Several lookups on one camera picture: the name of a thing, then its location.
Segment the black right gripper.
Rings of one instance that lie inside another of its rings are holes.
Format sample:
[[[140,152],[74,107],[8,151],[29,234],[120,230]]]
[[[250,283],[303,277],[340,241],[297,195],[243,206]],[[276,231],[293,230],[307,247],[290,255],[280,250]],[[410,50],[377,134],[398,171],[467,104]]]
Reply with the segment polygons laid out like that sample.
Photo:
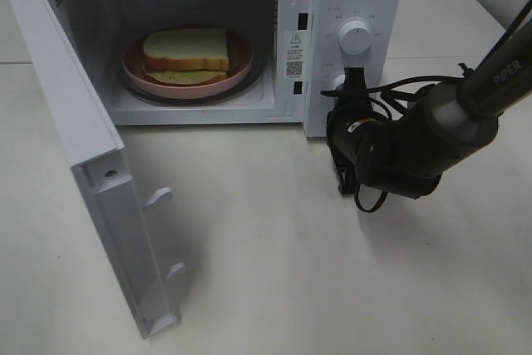
[[[359,182],[355,161],[361,132],[358,128],[367,123],[382,123],[389,120],[389,112],[379,114],[373,105],[379,102],[370,97],[363,67],[345,67],[344,82],[336,89],[326,90],[325,97],[334,100],[328,112],[326,142],[332,156],[341,195],[354,195]]]

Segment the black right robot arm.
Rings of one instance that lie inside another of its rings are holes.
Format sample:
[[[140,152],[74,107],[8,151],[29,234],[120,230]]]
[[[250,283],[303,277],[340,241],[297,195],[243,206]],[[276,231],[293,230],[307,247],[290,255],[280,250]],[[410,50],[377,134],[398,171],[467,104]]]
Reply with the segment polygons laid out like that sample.
[[[444,171],[489,145],[498,118],[531,93],[531,24],[527,22],[462,78],[419,76],[415,93],[390,84],[370,96],[364,70],[348,68],[343,84],[324,96],[335,99],[326,140],[343,195],[362,186],[380,190],[370,212],[393,193],[429,195]]]

